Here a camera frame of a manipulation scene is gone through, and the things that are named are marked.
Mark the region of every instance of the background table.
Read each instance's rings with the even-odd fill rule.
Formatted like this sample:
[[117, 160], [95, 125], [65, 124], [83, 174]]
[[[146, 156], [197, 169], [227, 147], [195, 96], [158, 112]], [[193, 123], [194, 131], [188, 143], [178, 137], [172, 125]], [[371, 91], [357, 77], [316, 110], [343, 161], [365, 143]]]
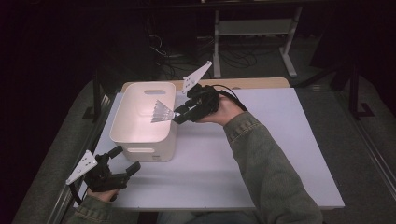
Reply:
[[[211, 84], [254, 88], [272, 81], [287, 87], [282, 78], [208, 80]], [[270, 130], [303, 180], [309, 195], [322, 209], [343, 207], [339, 191], [292, 88], [234, 90], [247, 109]], [[115, 99], [95, 154], [115, 146], [109, 138], [122, 93]], [[179, 92], [177, 105], [187, 98]], [[122, 155], [110, 161], [113, 173], [122, 173], [131, 162]], [[134, 210], [240, 210], [253, 209], [237, 163], [217, 124], [186, 122], [178, 127], [177, 149], [169, 162], [142, 162], [128, 188], [120, 191], [115, 207]]]

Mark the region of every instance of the white mounting plate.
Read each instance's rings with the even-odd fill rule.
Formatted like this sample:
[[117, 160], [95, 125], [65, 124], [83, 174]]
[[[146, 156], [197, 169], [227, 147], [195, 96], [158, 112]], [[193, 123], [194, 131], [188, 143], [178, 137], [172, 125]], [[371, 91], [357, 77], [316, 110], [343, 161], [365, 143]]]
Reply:
[[201, 80], [201, 78], [204, 76], [205, 72], [207, 71], [207, 69], [209, 69], [209, 67], [212, 65], [212, 62], [207, 61], [207, 63], [198, 68], [195, 72], [191, 73], [189, 76], [187, 77], [183, 77], [184, 82], [183, 82], [183, 89], [181, 90], [181, 92], [183, 92], [183, 94], [186, 94], [187, 91], [191, 90], [192, 87], [194, 87], [199, 80]]
[[97, 164], [98, 163], [92, 153], [89, 150], [85, 151], [85, 154], [82, 157], [81, 161], [78, 163], [70, 177], [66, 180], [66, 185], [70, 185], [71, 183], [75, 182], [82, 175], [85, 175], [87, 172], [89, 172]]

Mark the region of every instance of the shuttlecock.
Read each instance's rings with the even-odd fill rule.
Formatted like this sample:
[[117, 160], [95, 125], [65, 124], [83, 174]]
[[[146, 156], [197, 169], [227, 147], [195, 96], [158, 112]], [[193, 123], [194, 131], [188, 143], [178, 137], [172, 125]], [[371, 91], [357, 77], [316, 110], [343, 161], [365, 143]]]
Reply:
[[171, 120], [175, 117], [175, 112], [168, 108], [163, 102], [157, 100], [152, 114], [151, 123]]

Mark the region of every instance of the forearm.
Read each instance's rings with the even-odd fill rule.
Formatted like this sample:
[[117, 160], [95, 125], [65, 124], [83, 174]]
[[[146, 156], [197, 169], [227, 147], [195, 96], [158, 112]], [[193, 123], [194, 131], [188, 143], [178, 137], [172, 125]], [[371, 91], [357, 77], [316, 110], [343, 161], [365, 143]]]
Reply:
[[248, 112], [224, 126], [251, 199], [267, 223], [321, 223], [321, 213], [268, 130]]
[[67, 221], [73, 223], [111, 223], [111, 203], [103, 202], [87, 195], [75, 214]]

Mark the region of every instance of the person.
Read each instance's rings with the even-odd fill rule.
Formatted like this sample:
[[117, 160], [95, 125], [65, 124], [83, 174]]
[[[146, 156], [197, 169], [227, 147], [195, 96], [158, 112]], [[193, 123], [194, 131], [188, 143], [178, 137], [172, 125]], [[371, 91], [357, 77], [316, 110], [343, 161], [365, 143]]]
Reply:
[[[266, 127], [249, 112], [220, 95], [218, 111], [199, 122], [223, 126], [233, 157], [256, 206], [254, 217], [246, 212], [160, 213], [157, 223], [322, 223], [318, 206], [304, 189], [285, 154]], [[82, 208], [78, 208], [69, 223], [83, 223], [76, 220], [86, 221], [84, 223], [109, 221], [111, 206], [108, 201], [101, 201], [101, 198], [94, 201], [95, 196], [89, 192], [88, 196], [88, 202], [84, 200]]]

